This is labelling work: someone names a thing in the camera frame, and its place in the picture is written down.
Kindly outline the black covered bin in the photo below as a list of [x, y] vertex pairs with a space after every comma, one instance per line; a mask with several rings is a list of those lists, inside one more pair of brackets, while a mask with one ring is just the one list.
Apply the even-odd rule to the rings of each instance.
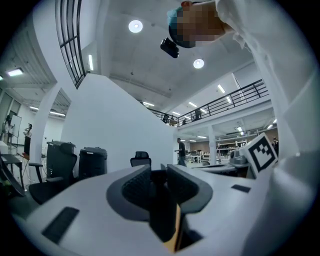
[[107, 173], [107, 151], [100, 147], [84, 147], [79, 153], [78, 179], [83, 180]]
[[53, 140], [47, 142], [47, 177], [69, 179], [77, 162], [75, 145], [71, 142]]

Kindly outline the black high-back office chair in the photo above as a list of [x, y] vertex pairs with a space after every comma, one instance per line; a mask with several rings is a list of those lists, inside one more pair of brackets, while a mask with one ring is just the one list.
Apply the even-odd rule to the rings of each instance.
[[132, 167], [141, 165], [152, 165], [152, 160], [146, 151], [136, 151], [135, 156], [130, 159]]

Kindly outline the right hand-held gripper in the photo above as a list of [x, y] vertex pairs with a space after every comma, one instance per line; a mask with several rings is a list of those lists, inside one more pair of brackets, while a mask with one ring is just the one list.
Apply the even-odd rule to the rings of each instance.
[[247, 177], [256, 179], [259, 173], [273, 167], [278, 161], [272, 143], [263, 132], [245, 146], [230, 153], [229, 163], [235, 168], [247, 167]]

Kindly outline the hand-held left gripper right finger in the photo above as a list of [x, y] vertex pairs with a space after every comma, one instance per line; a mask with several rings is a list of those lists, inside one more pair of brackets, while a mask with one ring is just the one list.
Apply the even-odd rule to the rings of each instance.
[[202, 211], [186, 215], [189, 228], [202, 239], [176, 255], [243, 256], [245, 242], [268, 193], [272, 168], [263, 170], [257, 179], [247, 179], [177, 164], [168, 167], [206, 182], [213, 190], [211, 200]]

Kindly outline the black window frame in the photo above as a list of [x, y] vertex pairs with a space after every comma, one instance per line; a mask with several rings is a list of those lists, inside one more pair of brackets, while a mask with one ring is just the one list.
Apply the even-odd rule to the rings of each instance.
[[61, 54], [74, 86], [78, 88], [86, 76], [81, 37], [82, 0], [55, 0], [55, 22]]

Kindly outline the person's white shirt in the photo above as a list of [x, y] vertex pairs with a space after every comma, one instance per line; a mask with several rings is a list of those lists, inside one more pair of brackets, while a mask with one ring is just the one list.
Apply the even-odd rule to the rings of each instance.
[[241, 256], [320, 256], [320, 65], [274, 0], [217, 0], [270, 93], [280, 140], [262, 209]]

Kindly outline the black balcony railing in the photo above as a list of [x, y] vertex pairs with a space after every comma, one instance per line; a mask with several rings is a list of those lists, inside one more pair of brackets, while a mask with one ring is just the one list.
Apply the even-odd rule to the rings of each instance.
[[196, 107], [185, 114], [164, 113], [152, 108], [149, 108], [149, 110], [166, 125], [181, 127], [232, 110], [255, 100], [263, 99], [268, 95], [269, 91], [263, 80], [260, 79], [228, 93], [226, 96]]

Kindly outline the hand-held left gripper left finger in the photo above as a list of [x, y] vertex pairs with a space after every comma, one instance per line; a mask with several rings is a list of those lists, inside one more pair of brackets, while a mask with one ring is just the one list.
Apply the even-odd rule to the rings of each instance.
[[[57, 256], [172, 256], [148, 222], [123, 218], [107, 201], [113, 182], [148, 168], [141, 165], [87, 178], [63, 190], [27, 217], [32, 241], [45, 253]], [[78, 212], [54, 243], [44, 231], [68, 208]]]

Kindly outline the whiteboard on stand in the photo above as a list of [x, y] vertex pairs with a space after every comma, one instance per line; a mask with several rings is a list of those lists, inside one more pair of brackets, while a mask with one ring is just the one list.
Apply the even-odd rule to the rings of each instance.
[[21, 121], [22, 118], [17, 115], [13, 115], [11, 118], [11, 125], [13, 126], [12, 128], [12, 137], [11, 137], [11, 144], [14, 146], [17, 146], [18, 140], [19, 140], [19, 134], [20, 134], [20, 126], [21, 126]]

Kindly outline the teal cap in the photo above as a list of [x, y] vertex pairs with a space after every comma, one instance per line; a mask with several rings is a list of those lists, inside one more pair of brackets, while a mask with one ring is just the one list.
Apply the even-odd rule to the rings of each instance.
[[183, 18], [183, 7], [169, 10], [167, 12], [167, 23], [171, 29], [176, 29], [178, 27], [179, 21]]

